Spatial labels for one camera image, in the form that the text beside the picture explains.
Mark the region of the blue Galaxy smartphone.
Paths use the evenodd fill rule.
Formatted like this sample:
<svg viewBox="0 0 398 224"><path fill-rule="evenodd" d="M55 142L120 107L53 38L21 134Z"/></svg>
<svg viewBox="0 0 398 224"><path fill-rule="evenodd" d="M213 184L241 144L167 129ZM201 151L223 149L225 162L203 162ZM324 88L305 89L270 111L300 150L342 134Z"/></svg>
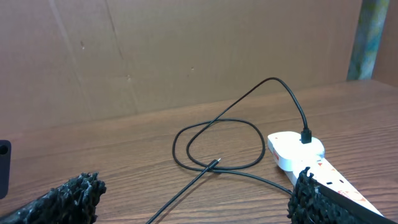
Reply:
<svg viewBox="0 0 398 224"><path fill-rule="evenodd" d="M0 143L0 199L3 199L9 188L9 174L11 168L11 142L8 140L1 140Z"/></svg>

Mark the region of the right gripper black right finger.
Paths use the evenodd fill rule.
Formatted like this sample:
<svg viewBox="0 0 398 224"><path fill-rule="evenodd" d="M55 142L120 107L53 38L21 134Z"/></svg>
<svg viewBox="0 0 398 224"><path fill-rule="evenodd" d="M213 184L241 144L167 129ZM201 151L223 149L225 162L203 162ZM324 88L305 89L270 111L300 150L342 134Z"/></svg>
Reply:
<svg viewBox="0 0 398 224"><path fill-rule="evenodd" d="M309 169L299 173L288 202L292 224L395 224L319 183Z"/></svg>

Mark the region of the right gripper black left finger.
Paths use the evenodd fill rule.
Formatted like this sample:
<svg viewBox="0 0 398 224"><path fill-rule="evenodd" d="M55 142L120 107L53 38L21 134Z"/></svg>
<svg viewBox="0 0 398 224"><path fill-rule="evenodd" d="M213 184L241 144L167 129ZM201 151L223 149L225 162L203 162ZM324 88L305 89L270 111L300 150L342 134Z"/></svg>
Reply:
<svg viewBox="0 0 398 224"><path fill-rule="evenodd" d="M1 224L93 224L106 192L98 173L82 173L45 195L1 217Z"/></svg>

